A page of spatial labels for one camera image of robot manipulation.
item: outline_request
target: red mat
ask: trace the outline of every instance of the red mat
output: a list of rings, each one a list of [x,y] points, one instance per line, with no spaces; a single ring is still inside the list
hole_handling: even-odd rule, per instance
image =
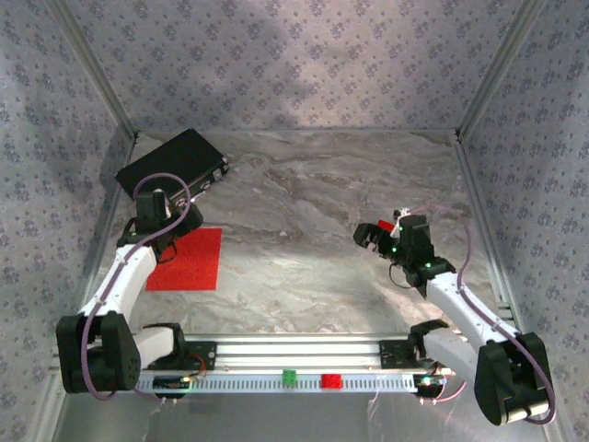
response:
[[[216,290],[221,251],[221,228],[197,228],[176,241],[178,254],[171,262],[160,263],[147,278],[146,290]],[[170,247],[162,261],[170,258]]]

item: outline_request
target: black case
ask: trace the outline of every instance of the black case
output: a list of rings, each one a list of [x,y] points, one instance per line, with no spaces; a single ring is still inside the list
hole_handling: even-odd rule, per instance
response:
[[[184,131],[144,157],[119,170],[116,179],[133,198],[137,183],[158,172],[172,173],[182,178],[191,190],[191,196],[206,191],[212,183],[229,171],[227,158],[194,129]],[[161,189],[176,206],[186,202],[185,192],[177,181],[157,178],[145,183],[141,191]]]

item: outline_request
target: floral wallpaper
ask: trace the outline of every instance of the floral wallpaper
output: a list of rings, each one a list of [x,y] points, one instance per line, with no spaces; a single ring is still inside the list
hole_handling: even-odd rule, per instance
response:
[[[70,1],[147,132],[457,127],[519,3]]]
[[[525,322],[589,441],[589,4],[548,1],[468,141]]]
[[[19,441],[130,140],[44,3],[0,13],[0,440]]]

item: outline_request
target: red block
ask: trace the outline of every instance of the red block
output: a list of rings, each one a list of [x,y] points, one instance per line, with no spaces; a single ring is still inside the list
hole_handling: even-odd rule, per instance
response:
[[[147,278],[147,291],[216,290],[221,251],[221,228],[197,228],[176,241],[178,254],[171,262],[157,265]],[[170,247],[162,261],[170,258]]]
[[[341,390],[343,378],[341,375],[321,375],[321,388],[326,390]]]
[[[387,221],[385,221],[383,219],[379,219],[378,220],[377,226],[379,226],[383,230],[386,230],[387,232],[392,232],[393,231],[393,228],[395,228],[395,225],[394,224],[390,224],[390,223],[388,223]]]

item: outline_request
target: marble floor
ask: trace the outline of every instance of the marble floor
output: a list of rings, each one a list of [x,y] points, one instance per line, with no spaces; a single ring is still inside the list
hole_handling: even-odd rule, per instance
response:
[[[444,317],[416,290],[393,286],[387,262],[357,247],[352,233],[358,223],[390,218],[404,206],[445,204],[469,213],[450,134],[204,135],[231,165],[197,200],[206,226],[224,232],[217,290],[144,292],[132,330],[175,321],[195,333],[407,332]],[[169,137],[140,135],[132,160]],[[132,216],[131,200],[122,195],[96,285]],[[436,252],[456,267],[466,256],[462,228],[451,216],[433,214]],[[402,275],[394,271],[398,281]],[[466,279],[494,309],[476,238]]]

